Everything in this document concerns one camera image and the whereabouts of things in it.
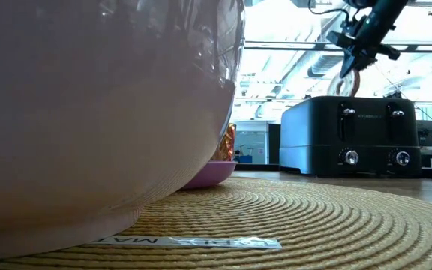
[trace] label tag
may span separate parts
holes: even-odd
[[[197,238],[158,237],[138,235],[113,235],[89,244],[99,245],[145,245],[145,246],[188,246],[221,248],[282,248],[276,239],[258,237],[241,238]]]

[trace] round placemat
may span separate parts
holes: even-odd
[[[257,236],[283,248],[84,244],[0,269],[432,269],[431,203],[324,184],[231,178],[152,203],[120,235]]]

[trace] silver knob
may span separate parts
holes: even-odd
[[[392,117],[401,117],[404,116],[404,112],[403,111],[394,111],[391,113]]]
[[[397,165],[406,166],[410,162],[410,154],[405,151],[398,152],[395,161]]]
[[[343,115],[344,116],[353,116],[356,114],[356,111],[354,109],[344,109]]]
[[[348,151],[344,155],[344,161],[349,165],[356,165],[359,162],[359,154],[356,151]]]

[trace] gold foil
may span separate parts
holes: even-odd
[[[223,139],[211,158],[212,161],[233,161],[234,142],[236,140],[236,125],[228,124]]]

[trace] ceiling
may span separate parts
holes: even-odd
[[[342,0],[314,0],[315,11],[349,9]],[[313,15],[306,0],[259,0],[246,8],[246,41],[323,42],[339,30],[343,16]],[[362,10],[358,17],[371,9]],[[406,7],[387,44],[432,43],[432,1],[416,1]],[[246,49],[238,74],[233,121],[280,119],[284,110],[305,96],[325,95],[331,79],[341,68],[342,52]],[[397,61],[379,61],[361,72],[357,96],[382,97],[400,90],[414,101],[432,101],[432,52],[403,53]]]

